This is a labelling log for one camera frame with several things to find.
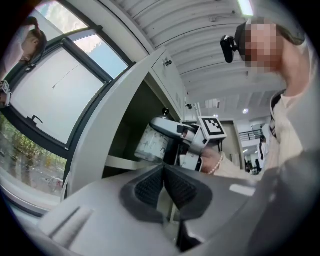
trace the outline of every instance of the trees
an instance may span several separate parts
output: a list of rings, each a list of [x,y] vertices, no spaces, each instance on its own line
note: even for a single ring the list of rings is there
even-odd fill
[[[0,150],[6,154],[7,158],[11,158],[11,167],[7,171],[12,176],[17,177],[16,165],[18,161],[21,162],[21,179],[29,186],[31,186],[31,167],[38,167],[51,177],[53,176],[50,174],[52,171],[61,174],[65,171],[66,159],[45,150],[28,139],[2,113],[0,113]]]

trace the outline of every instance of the window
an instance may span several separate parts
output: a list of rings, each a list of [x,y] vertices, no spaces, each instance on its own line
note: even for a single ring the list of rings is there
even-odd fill
[[[77,40],[74,43],[113,79],[128,67],[109,45],[96,34]]]
[[[45,33],[48,41],[62,34],[88,27],[57,1],[38,5],[30,16],[36,17],[39,28]]]
[[[55,51],[16,87],[11,105],[36,127],[66,144],[85,107],[103,83],[66,50]]]
[[[67,160],[35,144],[0,113],[0,176],[46,194],[60,196]]]

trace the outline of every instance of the metal railing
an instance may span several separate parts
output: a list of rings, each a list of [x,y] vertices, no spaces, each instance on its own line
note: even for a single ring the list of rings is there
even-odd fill
[[[242,142],[246,141],[252,141],[260,139],[260,137],[263,135],[262,130],[251,130],[246,132],[239,132],[240,140]]]

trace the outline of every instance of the ceiling light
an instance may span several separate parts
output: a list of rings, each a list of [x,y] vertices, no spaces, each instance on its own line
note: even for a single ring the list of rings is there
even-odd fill
[[[246,15],[246,16],[254,15],[254,11],[252,9],[250,0],[238,0],[238,3],[240,5],[241,12],[243,15]]]

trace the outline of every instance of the gray plastic surface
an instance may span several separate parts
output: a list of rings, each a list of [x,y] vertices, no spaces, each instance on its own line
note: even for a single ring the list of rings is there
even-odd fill
[[[202,243],[211,238],[250,199],[250,196],[231,191],[231,185],[253,189],[257,185],[257,182],[207,175],[177,166],[173,168],[204,183],[213,193],[213,200],[203,216],[184,223],[189,237],[196,238]]]
[[[265,172],[255,194],[207,242],[183,253],[255,256],[278,249],[296,231],[320,195],[320,151],[302,153]]]
[[[178,249],[161,224],[136,220],[120,202],[123,185],[153,168],[130,171],[87,185],[45,215],[39,228],[50,236],[75,209],[85,207],[92,209],[93,214],[74,238],[69,247],[71,251],[83,256],[177,255]]]

